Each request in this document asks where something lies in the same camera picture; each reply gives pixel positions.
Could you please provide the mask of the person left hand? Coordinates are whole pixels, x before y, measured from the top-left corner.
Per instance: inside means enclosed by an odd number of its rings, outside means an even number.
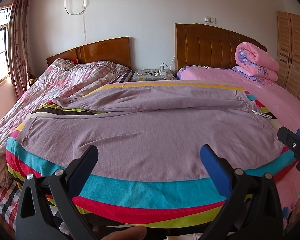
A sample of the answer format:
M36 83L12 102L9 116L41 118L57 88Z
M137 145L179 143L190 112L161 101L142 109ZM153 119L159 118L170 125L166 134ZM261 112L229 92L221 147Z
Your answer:
M123 231L116 231L102 238L102 240L143 240L147 234L144 226L134 226Z

